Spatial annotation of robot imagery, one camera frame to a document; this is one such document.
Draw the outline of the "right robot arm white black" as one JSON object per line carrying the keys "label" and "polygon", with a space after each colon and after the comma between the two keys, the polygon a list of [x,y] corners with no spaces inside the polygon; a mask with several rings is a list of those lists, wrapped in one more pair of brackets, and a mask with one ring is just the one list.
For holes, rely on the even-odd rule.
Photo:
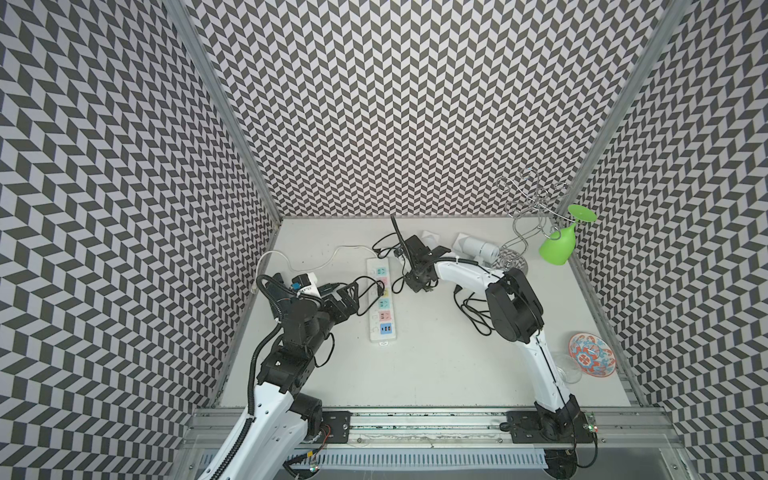
{"label": "right robot arm white black", "polygon": [[429,248],[415,235],[399,237],[398,249],[408,267],[405,284],[412,291],[446,281],[485,296],[493,329],[523,354],[541,435],[550,442],[576,442],[581,409],[557,371],[545,337],[543,306],[522,270],[485,267],[451,254],[446,247]]}

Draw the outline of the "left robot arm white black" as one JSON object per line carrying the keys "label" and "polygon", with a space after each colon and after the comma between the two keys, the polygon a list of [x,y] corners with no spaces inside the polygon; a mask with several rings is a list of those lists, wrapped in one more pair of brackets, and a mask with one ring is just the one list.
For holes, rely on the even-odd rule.
{"label": "left robot arm white black", "polygon": [[294,479],[312,479],[332,428],[323,421],[321,400],[302,389],[333,327],[358,313],[359,287],[342,282],[318,286],[309,274],[296,276],[290,285],[280,275],[262,274],[255,285],[268,300],[276,325],[252,354],[242,414],[200,476],[271,479],[284,470]]}

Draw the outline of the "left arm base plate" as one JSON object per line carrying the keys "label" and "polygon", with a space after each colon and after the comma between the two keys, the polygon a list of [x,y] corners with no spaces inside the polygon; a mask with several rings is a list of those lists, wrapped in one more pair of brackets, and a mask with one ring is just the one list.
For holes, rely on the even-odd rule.
{"label": "left arm base plate", "polygon": [[291,448],[321,444],[346,444],[349,438],[351,412],[322,410],[320,416],[303,418],[292,411],[267,412],[265,421],[266,445]]}

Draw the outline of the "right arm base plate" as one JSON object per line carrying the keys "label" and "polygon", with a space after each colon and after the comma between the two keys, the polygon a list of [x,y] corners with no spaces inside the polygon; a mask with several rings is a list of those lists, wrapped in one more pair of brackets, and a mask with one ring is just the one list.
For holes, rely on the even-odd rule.
{"label": "right arm base plate", "polygon": [[583,414],[573,420],[531,410],[507,411],[499,429],[515,444],[589,444],[597,433]]}

